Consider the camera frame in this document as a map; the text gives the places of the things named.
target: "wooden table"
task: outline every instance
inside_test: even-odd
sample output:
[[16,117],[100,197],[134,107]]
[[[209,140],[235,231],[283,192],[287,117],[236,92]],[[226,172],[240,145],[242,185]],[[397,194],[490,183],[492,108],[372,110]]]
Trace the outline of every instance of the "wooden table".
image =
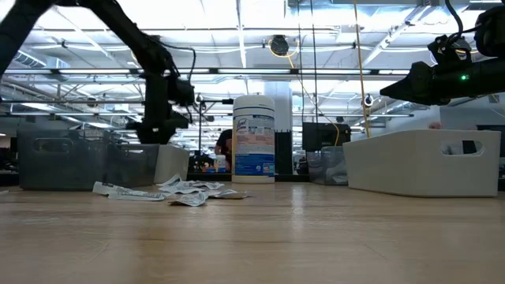
[[0,195],[0,283],[505,283],[505,196],[228,185],[203,207]]

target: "white box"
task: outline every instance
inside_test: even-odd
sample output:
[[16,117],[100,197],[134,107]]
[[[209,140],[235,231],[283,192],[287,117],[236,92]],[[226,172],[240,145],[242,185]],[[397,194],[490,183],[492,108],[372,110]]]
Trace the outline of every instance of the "white box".
[[189,151],[172,145],[159,145],[155,184],[168,181],[175,174],[185,180],[188,176]]
[[[500,135],[422,129],[345,143],[349,187],[405,196],[496,196]],[[470,155],[443,153],[463,140],[482,146]]]

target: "label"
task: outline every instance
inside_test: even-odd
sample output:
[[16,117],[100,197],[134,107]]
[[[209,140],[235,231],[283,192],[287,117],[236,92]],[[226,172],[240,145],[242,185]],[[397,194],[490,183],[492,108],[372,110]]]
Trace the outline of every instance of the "label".
[[235,175],[274,177],[274,118],[261,114],[238,115],[234,126]]

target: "disinfecting wipes container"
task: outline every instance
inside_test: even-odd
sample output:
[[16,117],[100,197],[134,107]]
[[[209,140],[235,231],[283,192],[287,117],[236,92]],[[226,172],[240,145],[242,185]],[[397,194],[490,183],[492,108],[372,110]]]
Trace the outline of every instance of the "disinfecting wipes container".
[[244,95],[234,101],[232,182],[275,181],[274,100]]

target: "gray storage bin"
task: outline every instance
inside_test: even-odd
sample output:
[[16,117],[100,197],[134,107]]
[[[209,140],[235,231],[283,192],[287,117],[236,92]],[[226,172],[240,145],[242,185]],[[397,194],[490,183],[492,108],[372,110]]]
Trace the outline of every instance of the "gray storage bin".
[[323,147],[307,153],[309,178],[320,185],[347,185],[346,161],[342,146]]
[[109,143],[102,130],[18,131],[20,187],[91,190],[102,180]]
[[152,185],[158,150],[158,144],[109,144],[104,182],[129,188]]

